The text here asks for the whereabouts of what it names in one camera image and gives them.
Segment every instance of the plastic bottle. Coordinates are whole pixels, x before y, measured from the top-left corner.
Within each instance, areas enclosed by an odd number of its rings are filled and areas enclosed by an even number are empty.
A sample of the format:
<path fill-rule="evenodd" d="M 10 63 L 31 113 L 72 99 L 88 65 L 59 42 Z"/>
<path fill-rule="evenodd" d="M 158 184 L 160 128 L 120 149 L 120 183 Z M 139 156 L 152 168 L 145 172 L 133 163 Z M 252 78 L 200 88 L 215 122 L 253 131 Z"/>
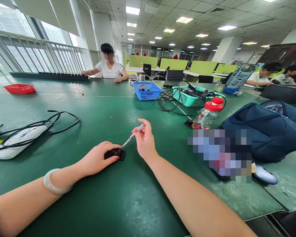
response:
<path fill-rule="evenodd" d="M 205 108 L 202 108 L 200 114 L 194 119 L 192 129 L 210 129 L 218 112 L 223 109 L 221 105 L 223 102 L 224 99 L 220 97 L 214 97 L 212 101 L 206 102 Z"/>

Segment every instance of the screwdriver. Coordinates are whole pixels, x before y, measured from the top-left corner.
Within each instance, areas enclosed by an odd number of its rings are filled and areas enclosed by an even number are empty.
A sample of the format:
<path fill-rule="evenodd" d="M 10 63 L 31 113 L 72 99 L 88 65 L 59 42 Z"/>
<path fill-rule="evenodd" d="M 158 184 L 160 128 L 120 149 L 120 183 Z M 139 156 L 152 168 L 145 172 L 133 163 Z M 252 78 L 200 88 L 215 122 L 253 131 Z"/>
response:
<path fill-rule="evenodd" d="M 143 128 L 145 127 L 145 125 L 142 123 L 139 128 L 137 128 L 138 131 L 141 131 Z M 129 139 L 124 143 L 124 145 L 121 147 L 121 149 L 131 140 L 135 137 L 135 133 L 133 133 Z"/>

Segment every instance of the navy blue bag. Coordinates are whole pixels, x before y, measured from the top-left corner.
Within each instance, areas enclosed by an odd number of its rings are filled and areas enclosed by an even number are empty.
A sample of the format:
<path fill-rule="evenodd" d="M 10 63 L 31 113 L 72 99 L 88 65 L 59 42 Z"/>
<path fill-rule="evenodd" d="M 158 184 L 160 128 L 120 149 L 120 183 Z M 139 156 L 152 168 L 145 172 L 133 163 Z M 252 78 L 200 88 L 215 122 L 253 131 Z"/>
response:
<path fill-rule="evenodd" d="M 284 102 L 246 104 L 221 125 L 251 130 L 254 159 L 278 162 L 296 150 L 296 108 Z"/>

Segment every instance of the person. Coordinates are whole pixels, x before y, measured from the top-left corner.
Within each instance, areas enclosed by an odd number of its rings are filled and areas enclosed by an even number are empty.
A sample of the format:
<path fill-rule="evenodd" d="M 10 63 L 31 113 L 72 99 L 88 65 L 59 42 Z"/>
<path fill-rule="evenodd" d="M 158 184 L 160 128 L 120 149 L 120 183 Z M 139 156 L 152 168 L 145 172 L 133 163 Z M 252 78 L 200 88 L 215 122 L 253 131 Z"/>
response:
<path fill-rule="evenodd" d="M 271 82 L 275 83 L 277 81 L 280 85 L 284 86 L 296 86 L 294 79 L 291 76 L 296 75 L 296 65 L 289 66 L 283 72 L 283 74 L 278 75 L 276 78 L 273 78 Z"/>
<path fill-rule="evenodd" d="M 125 68 L 114 61 L 114 50 L 109 43 L 101 45 L 101 52 L 104 55 L 106 62 L 99 62 L 92 70 L 82 71 L 81 74 L 85 76 L 92 76 L 102 73 L 105 78 L 115 78 L 115 83 L 128 80 L 128 74 Z"/>
<path fill-rule="evenodd" d="M 159 156 L 150 123 L 139 132 L 134 128 L 137 150 L 152 170 L 165 194 L 193 237 L 257 237 L 221 199 L 196 180 Z M 61 190 L 81 178 L 96 174 L 119 159 L 104 154 L 120 145 L 102 142 L 77 163 L 50 175 L 50 182 Z M 62 195 L 44 185 L 43 177 L 0 196 L 0 236 L 16 236 Z"/>
<path fill-rule="evenodd" d="M 259 72 L 254 72 L 251 74 L 251 76 L 247 79 L 246 84 L 255 86 L 255 85 L 261 85 L 261 86 L 268 86 L 270 84 L 274 84 L 273 82 L 270 82 L 268 77 L 274 73 L 280 70 L 280 63 L 270 63 L 266 64 L 262 67 L 262 70 Z"/>

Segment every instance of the red bottle cap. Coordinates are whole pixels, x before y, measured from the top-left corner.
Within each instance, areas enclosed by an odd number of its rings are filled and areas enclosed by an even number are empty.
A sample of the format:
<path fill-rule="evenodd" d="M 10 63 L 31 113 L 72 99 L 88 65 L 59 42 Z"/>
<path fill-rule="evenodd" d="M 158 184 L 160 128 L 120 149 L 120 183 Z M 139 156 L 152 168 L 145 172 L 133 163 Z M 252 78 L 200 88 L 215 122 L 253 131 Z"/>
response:
<path fill-rule="evenodd" d="M 207 110 L 217 112 L 223 109 L 223 106 L 221 105 L 223 102 L 224 102 L 223 98 L 214 97 L 212 101 L 208 101 L 205 103 L 205 108 Z"/>

